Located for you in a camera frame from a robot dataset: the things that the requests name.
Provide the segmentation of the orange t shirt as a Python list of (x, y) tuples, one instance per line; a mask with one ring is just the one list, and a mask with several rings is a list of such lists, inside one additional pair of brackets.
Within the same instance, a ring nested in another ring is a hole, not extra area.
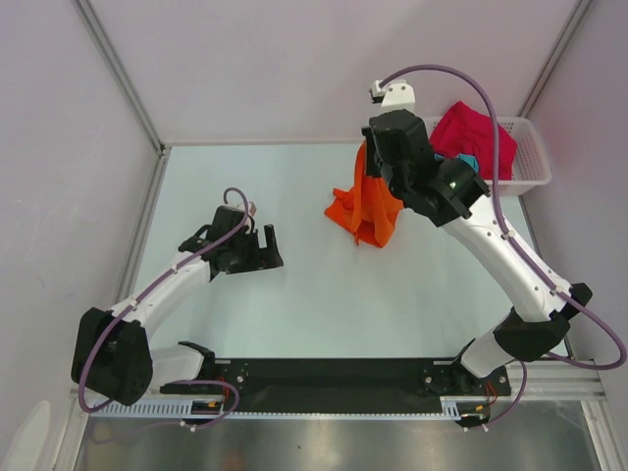
[(335, 188), (334, 201), (324, 215), (350, 233), (356, 245), (364, 242), (384, 248), (393, 236), (403, 205), (391, 195), (382, 178), (366, 174), (366, 164), (363, 141), (356, 153), (352, 188)]

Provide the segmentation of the white plastic laundry basket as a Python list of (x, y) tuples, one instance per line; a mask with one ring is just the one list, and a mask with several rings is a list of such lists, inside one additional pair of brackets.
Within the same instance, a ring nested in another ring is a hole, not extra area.
[[(442, 118), (443, 116), (422, 118), (430, 140)], [(551, 180), (550, 159), (543, 140), (532, 122), (521, 117), (506, 116), (497, 117), (497, 125), (516, 143), (515, 156), (510, 166), (511, 178), (499, 179), (499, 195), (521, 196), (530, 189), (548, 184)], [(479, 170), (484, 170), (493, 163), (493, 150), (489, 153), (489, 163), (486, 165), (483, 162), (487, 159), (480, 159), (479, 151), (461, 152), (473, 156)]]

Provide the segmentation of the aluminium corner post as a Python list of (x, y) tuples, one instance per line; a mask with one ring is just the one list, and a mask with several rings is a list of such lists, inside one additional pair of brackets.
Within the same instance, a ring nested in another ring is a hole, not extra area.
[(523, 104), (517, 113), (518, 117), (529, 119), (541, 98), (543, 97), (551, 79), (557, 72), (565, 54), (568, 52), (580, 29), (597, 6), (595, 0), (578, 0), (575, 2), (565, 24), (561, 28), (548, 56), (541, 66)]
[(125, 67), (109, 33), (98, 17), (92, 3), (88, 0), (72, 0), (87, 33), (92, 39), (98, 53), (109, 70), (114, 82), (127, 101), (131, 113), (137, 120), (144, 136), (147, 138), (153, 150), (160, 155), (165, 149), (165, 144), (149, 117), (142, 100), (132, 83), (131, 77)]

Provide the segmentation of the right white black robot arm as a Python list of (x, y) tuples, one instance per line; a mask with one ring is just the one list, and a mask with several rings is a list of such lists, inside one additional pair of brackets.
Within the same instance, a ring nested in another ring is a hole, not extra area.
[(563, 341), (570, 321), (593, 297), (584, 283), (551, 272), (518, 234), (500, 235), (490, 189), (461, 159), (438, 159), (423, 120), (407, 110), (373, 117), (366, 139), (367, 173), (382, 178), (403, 206), (462, 243), (512, 303), (507, 316), (455, 358), (454, 385), (476, 393), (513, 360), (532, 362)]

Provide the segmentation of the left aluminium corner post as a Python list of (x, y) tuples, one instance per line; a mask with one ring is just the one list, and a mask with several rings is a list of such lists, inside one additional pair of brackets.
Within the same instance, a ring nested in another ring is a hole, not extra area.
[(87, 33), (92, 39), (98, 53), (109, 70), (114, 82), (127, 101), (131, 113), (137, 120), (144, 136), (147, 138), (153, 150), (160, 155), (165, 149), (165, 144), (149, 117), (142, 100), (132, 83), (131, 77), (125, 67), (109, 33), (98, 17), (92, 3), (88, 0), (72, 0)]

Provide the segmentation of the right aluminium corner post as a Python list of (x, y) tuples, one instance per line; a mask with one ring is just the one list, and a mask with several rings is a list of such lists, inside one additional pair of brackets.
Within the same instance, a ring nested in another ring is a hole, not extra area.
[(541, 66), (523, 104), (517, 113), (518, 117), (529, 119), (541, 98), (543, 97), (551, 79), (557, 72), (565, 54), (568, 52), (580, 29), (597, 6), (595, 0), (578, 0), (575, 2), (565, 24), (561, 28), (548, 56)]

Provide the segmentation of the teal t shirt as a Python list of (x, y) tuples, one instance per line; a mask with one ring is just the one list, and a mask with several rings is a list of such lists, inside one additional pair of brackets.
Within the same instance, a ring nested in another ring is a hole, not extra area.
[(473, 156), (473, 155), (459, 153), (455, 157), (444, 157), (444, 155), (435, 154), (434, 158), (437, 161), (460, 160), (460, 161), (466, 163), (467, 165), (469, 165), (477, 174), (480, 173), (479, 163), (478, 163), (476, 157)]

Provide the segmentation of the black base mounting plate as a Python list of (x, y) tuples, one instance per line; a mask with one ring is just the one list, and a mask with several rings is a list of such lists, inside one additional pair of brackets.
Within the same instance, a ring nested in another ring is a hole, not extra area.
[(198, 378), (235, 386), (236, 410), (250, 413), (435, 413), (443, 397), (511, 396), (504, 367), (476, 379), (450, 358), (218, 359)]

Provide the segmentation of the magenta t shirt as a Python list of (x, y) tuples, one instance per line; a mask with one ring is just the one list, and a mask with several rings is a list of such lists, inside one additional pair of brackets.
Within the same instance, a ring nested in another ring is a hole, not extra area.
[[(502, 126), (497, 130), (498, 179), (510, 181), (517, 143)], [(493, 178), (494, 133), (489, 116), (458, 101), (442, 116), (429, 140), (435, 152), (444, 158), (456, 158), (459, 154), (473, 156), (480, 176), (485, 180)]]

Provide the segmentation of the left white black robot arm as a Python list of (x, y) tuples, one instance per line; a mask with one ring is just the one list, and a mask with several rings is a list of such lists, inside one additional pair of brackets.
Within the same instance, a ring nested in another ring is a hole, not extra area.
[(272, 225), (257, 230), (243, 209), (220, 206), (212, 223), (184, 240), (165, 273), (143, 291), (81, 316), (72, 380), (123, 405), (179, 381), (199, 393), (210, 390), (218, 377), (212, 350), (189, 340), (151, 348), (151, 338), (184, 300), (217, 276), (283, 264)]

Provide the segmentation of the aluminium front frame rail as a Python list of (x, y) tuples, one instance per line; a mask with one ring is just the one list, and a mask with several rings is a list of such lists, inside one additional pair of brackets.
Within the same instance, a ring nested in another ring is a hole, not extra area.
[[(527, 382), (522, 400), (527, 401), (605, 401), (606, 393), (597, 371), (580, 369), (559, 361), (542, 359), (527, 363)], [(523, 384), (523, 368), (519, 363), (506, 365), (506, 375), (512, 395), (498, 393), (498, 400), (512, 400)], [(103, 394), (85, 389), (85, 401), (89, 406), (106, 400)], [(148, 390), (141, 399), (194, 397), (190, 394), (162, 394)]]

